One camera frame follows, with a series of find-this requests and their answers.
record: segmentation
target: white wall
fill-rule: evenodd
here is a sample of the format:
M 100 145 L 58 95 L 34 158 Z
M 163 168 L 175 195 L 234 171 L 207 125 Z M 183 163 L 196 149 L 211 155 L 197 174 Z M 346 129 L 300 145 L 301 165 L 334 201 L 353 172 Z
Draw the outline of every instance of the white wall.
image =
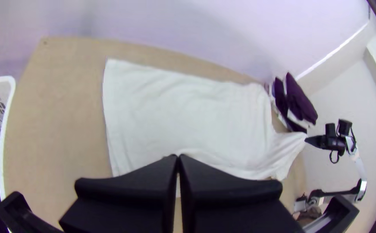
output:
M 309 136 L 324 134 L 324 124 L 337 124 L 339 118 L 353 122 L 360 156 L 367 171 L 368 186 L 365 197 L 356 204 L 359 215 L 347 232 L 368 232 L 376 219 L 376 85 L 373 77 L 365 62 L 360 60 L 312 94 L 310 99 L 319 119 L 316 127 L 309 131 Z M 302 155 L 308 191 L 318 188 L 325 192 L 349 190 L 359 179 L 347 154 L 340 158 L 338 164 L 332 164 L 328 151 L 307 145 Z
M 0 0 L 0 75 L 18 77 L 47 35 L 115 38 L 258 80 L 295 76 L 367 22 L 366 0 Z

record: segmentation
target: wooden table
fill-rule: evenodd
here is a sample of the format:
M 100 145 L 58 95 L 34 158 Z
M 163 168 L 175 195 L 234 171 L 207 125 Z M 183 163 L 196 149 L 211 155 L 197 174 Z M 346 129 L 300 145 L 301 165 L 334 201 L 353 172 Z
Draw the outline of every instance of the wooden table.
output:
M 107 57 L 214 80 L 253 82 L 216 64 L 158 48 L 86 38 L 42 39 L 11 105 L 4 186 L 7 195 L 21 192 L 32 211 L 56 227 L 77 198 L 76 179 L 112 176 L 102 105 Z M 285 131 L 276 117 L 273 124 Z

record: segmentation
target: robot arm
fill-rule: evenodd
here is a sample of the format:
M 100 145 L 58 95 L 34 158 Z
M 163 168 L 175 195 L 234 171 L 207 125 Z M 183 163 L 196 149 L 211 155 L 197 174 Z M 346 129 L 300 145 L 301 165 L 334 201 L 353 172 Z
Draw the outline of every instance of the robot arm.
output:
M 359 156 L 359 149 L 351 130 L 351 126 L 351 122 L 339 119 L 338 133 L 335 133 L 335 125 L 333 123 L 326 124 L 325 135 L 307 138 L 306 142 L 320 149 L 331 150 L 332 152 L 337 151 L 338 157 L 335 162 L 332 161 L 332 157 L 330 157 L 331 162 L 334 164 L 339 161 L 339 156 L 342 156 L 346 151 L 349 154 L 350 159 L 355 163 L 360 176 L 357 185 L 350 190 L 339 192 L 324 192 L 321 189 L 313 190 L 309 197 L 303 195 L 296 200 L 294 207 L 295 212 L 306 211 L 314 206 L 328 204 L 336 195 L 343 196 L 351 203 L 359 202 L 365 196 L 367 186 L 366 171 Z

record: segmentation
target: plastic laundry basket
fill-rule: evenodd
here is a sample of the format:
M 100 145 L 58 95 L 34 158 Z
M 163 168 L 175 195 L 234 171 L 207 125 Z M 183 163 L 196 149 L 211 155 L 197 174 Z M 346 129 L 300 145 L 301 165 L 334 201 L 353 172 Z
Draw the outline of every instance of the plastic laundry basket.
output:
M 11 100 L 13 99 L 14 91 L 16 89 L 16 82 L 11 76 L 0 77 L 0 113 L 3 114 L 3 121 L 0 130 L 0 198 L 3 200 L 6 197 L 4 190 L 3 177 L 3 150 L 4 150 L 4 136 L 6 134 L 7 118 Z

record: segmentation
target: white towel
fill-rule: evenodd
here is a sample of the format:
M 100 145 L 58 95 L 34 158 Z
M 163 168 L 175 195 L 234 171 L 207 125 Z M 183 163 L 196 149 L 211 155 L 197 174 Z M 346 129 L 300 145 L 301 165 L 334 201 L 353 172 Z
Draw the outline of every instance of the white towel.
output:
M 108 60 L 103 108 L 114 176 L 186 154 L 244 179 L 279 180 L 306 134 L 276 133 L 259 84 L 216 82 Z

